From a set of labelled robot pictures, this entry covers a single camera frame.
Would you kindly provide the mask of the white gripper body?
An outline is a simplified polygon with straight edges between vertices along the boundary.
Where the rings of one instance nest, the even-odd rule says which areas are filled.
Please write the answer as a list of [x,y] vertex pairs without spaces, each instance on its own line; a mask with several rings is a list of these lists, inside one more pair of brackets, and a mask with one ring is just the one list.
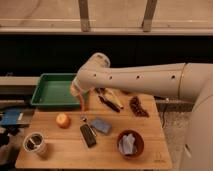
[[70,85],[70,93],[72,96],[79,96],[88,91],[87,85],[82,82],[78,77],[75,77]]

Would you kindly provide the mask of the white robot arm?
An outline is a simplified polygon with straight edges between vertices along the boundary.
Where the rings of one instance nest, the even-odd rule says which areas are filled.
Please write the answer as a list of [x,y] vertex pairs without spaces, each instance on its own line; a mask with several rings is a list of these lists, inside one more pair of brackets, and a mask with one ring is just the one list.
[[99,87],[192,102],[179,171],[213,171],[213,64],[112,68],[105,54],[95,53],[79,68],[70,92]]

